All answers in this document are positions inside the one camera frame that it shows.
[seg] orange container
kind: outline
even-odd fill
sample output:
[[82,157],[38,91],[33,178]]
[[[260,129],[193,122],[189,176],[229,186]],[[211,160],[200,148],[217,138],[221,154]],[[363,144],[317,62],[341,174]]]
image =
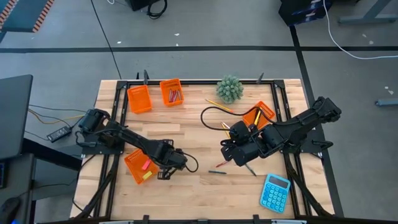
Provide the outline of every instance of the orange container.
[[[255,106],[260,107],[269,119],[274,118],[275,112],[273,112],[263,101],[259,101]],[[249,126],[250,124],[254,124],[256,117],[257,110],[253,109],[250,113],[243,116],[243,122],[246,124],[246,126]],[[257,124],[257,128],[261,129],[267,123],[268,120],[266,120],[265,117],[261,114]]]
[[129,98],[130,109],[133,113],[139,114],[152,109],[152,102],[147,85],[128,89],[127,96]]
[[[152,161],[146,170],[142,169],[142,166],[148,159],[149,157],[147,157],[140,149],[135,150],[132,154],[124,158],[124,163],[126,163],[137,184],[141,184],[150,177],[157,175],[157,166]],[[144,178],[148,172],[152,172],[151,175]]]
[[[160,82],[160,89],[162,90],[163,103],[166,106],[175,106],[180,105],[184,102],[184,94],[182,94],[182,87],[180,80],[178,78],[174,78],[172,80],[165,80]],[[177,95],[176,100],[172,102],[170,100],[171,94],[173,91],[179,91],[179,96]]]

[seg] succulent plant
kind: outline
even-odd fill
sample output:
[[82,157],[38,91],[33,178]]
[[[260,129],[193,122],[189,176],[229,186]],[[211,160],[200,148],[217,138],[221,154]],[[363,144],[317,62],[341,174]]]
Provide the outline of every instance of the succulent plant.
[[240,100],[243,96],[242,83],[232,75],[224,76],[222,81],[217,83],[217,96],[227,104]]

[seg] yellow wire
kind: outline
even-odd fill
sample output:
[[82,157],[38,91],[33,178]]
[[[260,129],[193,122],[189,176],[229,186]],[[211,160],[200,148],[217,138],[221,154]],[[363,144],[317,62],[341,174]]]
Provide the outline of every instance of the yellow wire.
[[[51,122],[47,122],[47,121],[42,121],[41,119],[40,119],[40,117],[34,112],[34,111],[32,111],[31,109],[28,109],[28,112],[30,112],[31,114],[33,114],[41,123],[43,123],[43,124],[56,124],[56,123],[58,123],[58,122],[61,122],[61,121],[51,121]],[[63,120],[64,121],[66,121],[66,120],[69,120],[69,119],[75,119],[75,118],[81,118],[82,116],[84,116],[84,115],[78,115],[78,116],[73,116],[73,117],[69,117],[69,118],[64,118]]]

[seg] wooden table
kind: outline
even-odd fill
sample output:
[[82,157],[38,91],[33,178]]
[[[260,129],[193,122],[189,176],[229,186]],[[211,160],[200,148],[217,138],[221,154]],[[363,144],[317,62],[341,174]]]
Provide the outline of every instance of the wooden table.
[[[308,108],[302,84],[299,79],[284,81],[290,111],[295,116]],[[111,112],[116,82],[101,82],[96,108]],[[243,113],[259,100],[274,110],[271,88],[268,90],[264,85],[244,87],[242,100],[229,106],[234,112]],[[216,169],[227,172],[227,175],[208,173],[208,170],[215,170],[215,165],[224,161],[220,141],[226,138],[225,132],[207,129],[200,122],[201,111],[211,106],[204,99],[220,102],[215,95],[214,85],[183,85],[184,103],[171,108],[163,104],[159,86],[149,86],[149,91],[153,110],[143,114],[134,114],[129,110],[126,125],[150,139],[174,139],[175,147],[182,148],[198,159],[199,170],[190,173],[185,169],[174,173],[170,180],[157,180],[153,177],[137,185],[123,161],[136,148],[126,145],[119,162],[112,220],[142,220],[143,215],[149,215],[151,220],[252,219],[253,214],[258,214],[261,219],[294,217],[290,196],[283,214],[274,213],[259,204],[266,175],[273,173],[287,176],[282,154],[275,153],[266,159],[258,158],[249,162],[257,177],[234,162]],[[120,120],[120,116],[121,110],[118,110],[117,120]],[[220,121],[232,125],[240,119],[217,110],[205,114],[207,124],[214,127],[220,127]],[[96,191],[102,161],[103,156],[96,156],[80,172],[75,194],[77,205],[84,207]],[[301,154],[301,161],[308,188],[322,206],[333,213],[321,160],[311,154]],[[187,166],[193,169],[195,163],[189,159]],[[296,189],[300,213],[304,215],[301,193],[298,187]],[[104,214],[105,204],[101,207],[100,215]],[[79,212],[73,207],[71,216]]]

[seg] blue calculator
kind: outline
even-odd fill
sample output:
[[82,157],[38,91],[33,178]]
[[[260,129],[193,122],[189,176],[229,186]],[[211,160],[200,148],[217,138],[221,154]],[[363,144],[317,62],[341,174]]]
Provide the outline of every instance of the blue calculator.
[[260,205],[277,213],[285,211],[290,181],[275,174],[268,174],[262,190]]

